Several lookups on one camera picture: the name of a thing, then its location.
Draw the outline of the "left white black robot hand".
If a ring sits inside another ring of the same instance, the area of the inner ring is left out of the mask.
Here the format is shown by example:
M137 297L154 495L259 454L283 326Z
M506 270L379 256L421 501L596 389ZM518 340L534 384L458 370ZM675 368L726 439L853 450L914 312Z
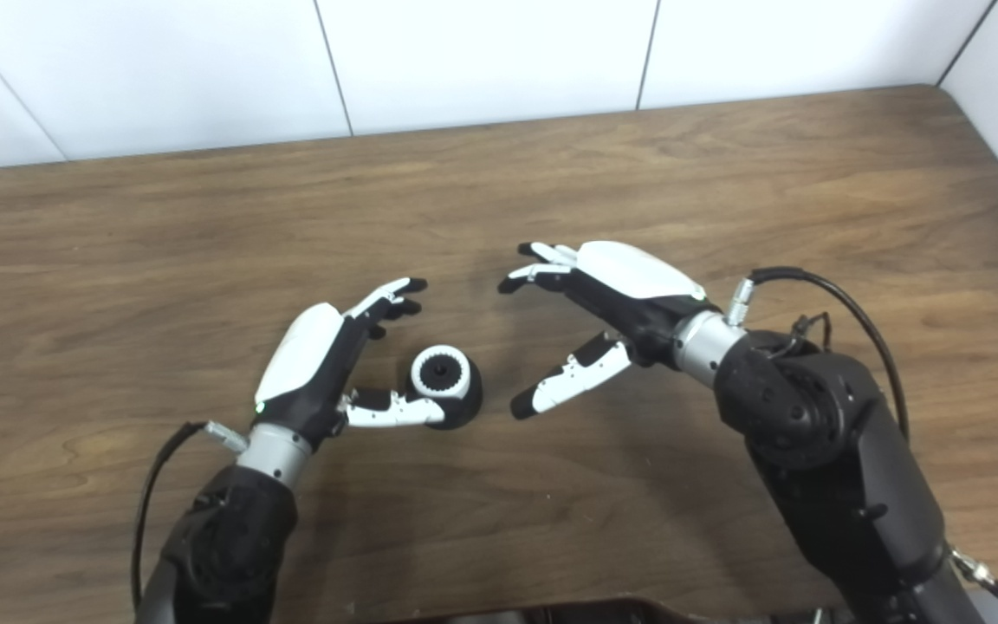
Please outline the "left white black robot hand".
M338 403L368 342L383 339L384 322L418 315L411 293L424 291L420 277L401 277L340 311L328 302L305 309L289 325L254 395L255 426L291 431L317 450L337 436L346 418Z

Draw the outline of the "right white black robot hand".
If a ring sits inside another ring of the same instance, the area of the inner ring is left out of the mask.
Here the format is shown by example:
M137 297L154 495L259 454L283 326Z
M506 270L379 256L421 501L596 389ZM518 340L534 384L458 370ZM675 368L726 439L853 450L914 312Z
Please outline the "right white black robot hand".
M535 263L508 273L499 293L512 295L526 285L560 293L615 331L595 335L517 394L510 411L519 421L602 386L633 364L682 370L685 329L698 317L721 313L700 284L637 246L591 241L575 250L531 242L518 251Z

